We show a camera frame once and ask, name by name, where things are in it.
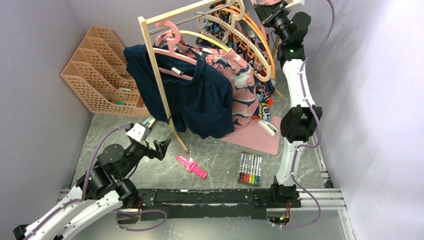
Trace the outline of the comic print shorts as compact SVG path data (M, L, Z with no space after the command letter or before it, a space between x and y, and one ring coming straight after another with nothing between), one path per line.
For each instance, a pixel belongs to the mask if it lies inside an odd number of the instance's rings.
M247 11L233 24L233 28L243 35L243 38L230 31L227 25L232 24L232 17L238 15L241 8L237 3L225 7L226 3L228 3L227 0L222 0L211 4L209 8L216 11L207 13L207 19L198 19L197 25L201 34L235 50L253 67L255 88L259 99L254 118L269 122L271 120L270 105L274 103L272 94L275 91L276 76L275 64L270 60L269 35L263 26L254 22Z

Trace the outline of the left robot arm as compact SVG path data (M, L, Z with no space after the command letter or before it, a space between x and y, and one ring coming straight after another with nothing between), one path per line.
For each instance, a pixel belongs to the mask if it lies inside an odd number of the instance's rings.
M17 240L65 240L105 214L120 208L141 206L142 200L130 172L144 158L163 160L170 139L154 142L132 139L124 148L108 145L95 154L87 171L68 194L48 213L31 224L18 225L13 234Z

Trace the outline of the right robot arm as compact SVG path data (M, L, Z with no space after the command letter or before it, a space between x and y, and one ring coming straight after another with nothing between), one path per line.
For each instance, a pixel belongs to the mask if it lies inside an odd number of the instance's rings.
M310 148L309 138L319 127L323 114L322 108L312 99L305 71L307 58L303 41L312 18L302 11L289 16L291 7L303 4L302 0L259 0L254 4L261 24L273 29L281 40L276 55L290 97L290 109L279 128L284 140L283 155L269 197L275 207L282 207L289 199L297 198L299 161L303 150Z

